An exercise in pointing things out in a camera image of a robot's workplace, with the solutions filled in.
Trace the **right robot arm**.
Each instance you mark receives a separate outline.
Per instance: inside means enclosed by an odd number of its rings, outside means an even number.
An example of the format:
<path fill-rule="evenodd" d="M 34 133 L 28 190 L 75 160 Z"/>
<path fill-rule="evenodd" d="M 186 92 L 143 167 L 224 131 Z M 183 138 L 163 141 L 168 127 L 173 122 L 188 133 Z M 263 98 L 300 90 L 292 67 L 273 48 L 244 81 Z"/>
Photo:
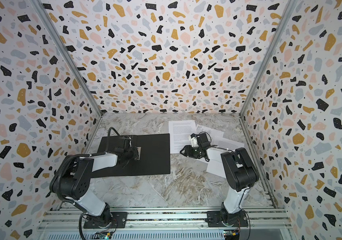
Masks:
<path fill-rule="evenodd" d="M 226 199 L 218 212 L 208 213 L 207 223 L 212 226 L 232 227 L 247 223 L 247 214 L 242 204 L 250 189 L 259 181 L 257 169 L 244 147 L 230 149 L 211 144 L 208 133 L 189 136 L 190 145 L 184 146 L 180 154 L 193 159 L 204 159 L 207 172 L 223 177 L 229 184 Z"/>

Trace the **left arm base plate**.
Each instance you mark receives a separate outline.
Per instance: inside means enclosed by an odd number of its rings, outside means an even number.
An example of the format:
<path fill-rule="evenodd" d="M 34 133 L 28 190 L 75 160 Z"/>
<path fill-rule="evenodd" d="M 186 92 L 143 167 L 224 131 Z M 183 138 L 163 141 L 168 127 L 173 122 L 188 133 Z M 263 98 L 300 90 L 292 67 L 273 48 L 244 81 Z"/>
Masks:
<path fill-rule="evenodd" d="M 84 229 L 124 229 L 127 220 L 127 212 L 108 212 L 102 213 L 101 216 L 86 216 Z"/>

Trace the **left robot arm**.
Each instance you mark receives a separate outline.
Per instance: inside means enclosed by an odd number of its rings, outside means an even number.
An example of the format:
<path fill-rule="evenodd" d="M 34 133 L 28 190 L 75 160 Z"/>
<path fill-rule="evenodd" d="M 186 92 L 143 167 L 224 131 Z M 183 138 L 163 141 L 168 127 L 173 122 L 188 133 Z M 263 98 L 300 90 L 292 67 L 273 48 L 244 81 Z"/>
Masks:
<path fill-rule="evenodd" d="M 112 224 L 113 219 L 109 205 L 89 189 L 93 174 L 115 166 L 124 168 L 140 158 L 134 136 L 118 136 L 112 143 L 111 151 L 66 156 L 49 186 L 62 202 L 77 207 L 88 221 L 96 222 L 100 228 Z"/>

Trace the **orange black file folder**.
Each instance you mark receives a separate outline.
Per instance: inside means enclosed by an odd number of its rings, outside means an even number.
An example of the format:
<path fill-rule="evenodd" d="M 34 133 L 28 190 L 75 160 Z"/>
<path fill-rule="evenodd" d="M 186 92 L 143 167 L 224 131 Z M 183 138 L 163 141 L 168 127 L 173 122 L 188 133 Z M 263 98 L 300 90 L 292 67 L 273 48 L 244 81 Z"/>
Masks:
<path fill-rule="evenodd" d="M 103 137 L 98 152 L 116 154 L 117 164 L 97 170 L 93 178 L 170 174 L 169 134 Z"/>

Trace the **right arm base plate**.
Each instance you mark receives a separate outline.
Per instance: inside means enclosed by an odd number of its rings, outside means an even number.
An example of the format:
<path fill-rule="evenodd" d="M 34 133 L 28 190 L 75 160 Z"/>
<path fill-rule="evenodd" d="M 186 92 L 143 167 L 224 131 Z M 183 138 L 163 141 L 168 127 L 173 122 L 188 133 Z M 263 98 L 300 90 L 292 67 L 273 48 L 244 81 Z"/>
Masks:
<path fill-rule="evenodd" d="M 248 217 L 244 211 L 239 211 L 235 214 L 229 214 L 225 209 L 220 211 L 208 211 L 205 222 L 210 228 L 220 227 L 248 227 Z"/>

